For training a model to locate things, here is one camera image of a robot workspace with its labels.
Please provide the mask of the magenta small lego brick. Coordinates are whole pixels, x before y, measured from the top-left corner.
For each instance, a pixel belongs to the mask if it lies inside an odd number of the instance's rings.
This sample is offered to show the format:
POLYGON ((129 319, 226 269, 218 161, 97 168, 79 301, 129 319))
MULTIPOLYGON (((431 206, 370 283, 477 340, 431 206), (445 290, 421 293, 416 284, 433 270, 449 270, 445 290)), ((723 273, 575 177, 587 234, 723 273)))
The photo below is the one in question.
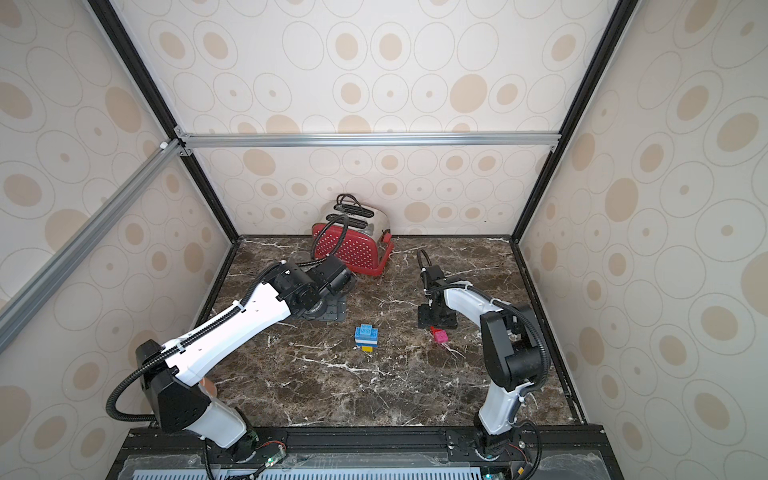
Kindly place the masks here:
POLYGON ((442 329, 434 329, 432 335, 438 344, 445 344, 449 341, 448 334, 442 329))

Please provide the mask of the blue long lego brick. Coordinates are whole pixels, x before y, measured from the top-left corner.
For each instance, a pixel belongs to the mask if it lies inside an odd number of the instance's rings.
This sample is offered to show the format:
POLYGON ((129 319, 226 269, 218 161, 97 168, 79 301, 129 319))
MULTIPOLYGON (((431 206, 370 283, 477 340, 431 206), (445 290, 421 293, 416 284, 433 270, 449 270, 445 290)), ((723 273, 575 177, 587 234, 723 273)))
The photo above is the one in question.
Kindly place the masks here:
POLYGON ((373 334, 370 337, 364 337, 360 335, 359 327, 355 328, 355 335, 354 335, 355 341, 362 341, 362 342, 374 342, 378 344, 378 329, 373 328, 373 334))

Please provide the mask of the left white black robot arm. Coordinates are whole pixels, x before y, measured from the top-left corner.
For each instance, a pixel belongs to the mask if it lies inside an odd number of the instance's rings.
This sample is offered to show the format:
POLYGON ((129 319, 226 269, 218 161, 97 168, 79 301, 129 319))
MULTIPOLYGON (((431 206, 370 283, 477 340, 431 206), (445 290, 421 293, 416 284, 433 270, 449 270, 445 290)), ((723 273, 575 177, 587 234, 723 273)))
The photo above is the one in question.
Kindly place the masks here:
POLYGON ((276 261, 243 297, 194 330, 164 344, 147 341, 137 368, 109 395, 105 411, 122 422, 156 421, 166 433, 192 432, 227 450, 250 449, 253 431, 234 408, 200 384, 221 360, 257 334, 289 317, 314 320, 353 282, 336 243, 319 259, 276 261))

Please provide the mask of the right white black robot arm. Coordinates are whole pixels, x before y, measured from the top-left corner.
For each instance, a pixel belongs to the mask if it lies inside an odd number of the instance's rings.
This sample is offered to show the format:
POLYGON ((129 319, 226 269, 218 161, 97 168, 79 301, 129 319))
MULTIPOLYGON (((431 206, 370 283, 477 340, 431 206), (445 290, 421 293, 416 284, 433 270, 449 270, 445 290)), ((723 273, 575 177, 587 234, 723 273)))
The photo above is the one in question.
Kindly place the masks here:
POLYGON ((462 315, 479 328, 491 383, 475 421, 475 444, 480 454, 492 455, 512 437, 524 398, 547 381, 551 360, 546 342, 525 309, 458 276, 446 276, 423 249, 417 252, 417 263, 426 298, 417 310, 418 326, 451 330, 462 315))

